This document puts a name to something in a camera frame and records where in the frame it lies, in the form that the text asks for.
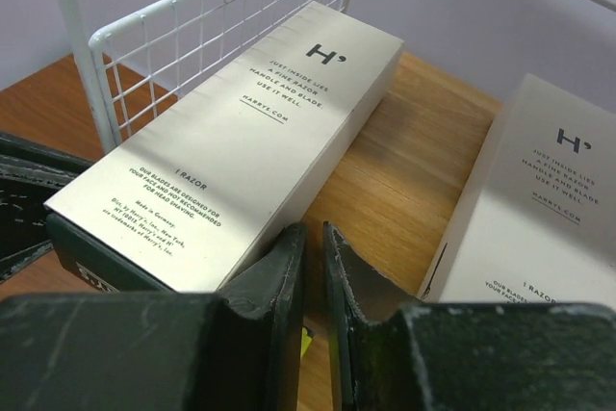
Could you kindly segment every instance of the yellow tag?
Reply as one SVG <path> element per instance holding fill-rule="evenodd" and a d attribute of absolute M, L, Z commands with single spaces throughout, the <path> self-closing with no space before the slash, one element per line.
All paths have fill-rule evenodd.
<path fill-rule="evenodd" d="M 306 353 L 306 350 L 312 343 L 313 337 L 315 337 L 314 332 L 305 327 L 301 328 L 301 357 L 303 357 L 304 353 Z"/>

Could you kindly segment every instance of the white box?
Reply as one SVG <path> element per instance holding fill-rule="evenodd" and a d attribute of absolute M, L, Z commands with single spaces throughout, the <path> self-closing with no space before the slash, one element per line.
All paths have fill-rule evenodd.
<path fill-rule="evenodd" d="M 312 3 L 46 205 L 172 290 L 213 291 L 301 219 L 401 48 Z"/>
<path fill-rule="evenodd" d="M 490 128 L 419 296 L 616 308 L 614 146 L 616 116 L 527 76 Z"/>

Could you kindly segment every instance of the wire rack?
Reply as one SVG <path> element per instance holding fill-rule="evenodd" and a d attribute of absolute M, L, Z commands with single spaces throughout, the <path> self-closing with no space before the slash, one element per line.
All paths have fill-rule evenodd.
<path fill-rule="evenodd" d="M 84 36 L 59 0 L 105 152 L 313 0 L 160 0 Z M 349 0 L 316 0 L 344 12 Z"/>

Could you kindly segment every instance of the white wall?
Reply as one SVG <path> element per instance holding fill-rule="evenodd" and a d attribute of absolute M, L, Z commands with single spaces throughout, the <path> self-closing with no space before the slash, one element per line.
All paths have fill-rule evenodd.
<path fill-rule="evenodd" d="M 91 31 L 153 0 L 82 0 Z M 55 0 L 0 0 L 0 89 L 68 45 Z M 351 0 L 349 13 L 505 98 L 526 72 L 616 112 L 616 13 L 585 0 Z"/>
<path fill-rule="evenodd" d="M 353 0 L 351 12 L 498 99 L 531 72 L 616 112 L 616 13 L 586 0 Z"/>

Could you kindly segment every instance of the cardboard box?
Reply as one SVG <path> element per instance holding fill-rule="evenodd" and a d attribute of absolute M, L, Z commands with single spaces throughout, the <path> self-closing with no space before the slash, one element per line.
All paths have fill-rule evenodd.
<path fill-rule="evenodd" d="M 616 308 L 616 116 L 527 76 L 496 117 L 419 291 Z"/>
<path fill-rule="evenodd" d="M 46 202 L 63 265 L 119 290 L 216 290 L 301 219 L 401 48 L 310 4 Z"/>

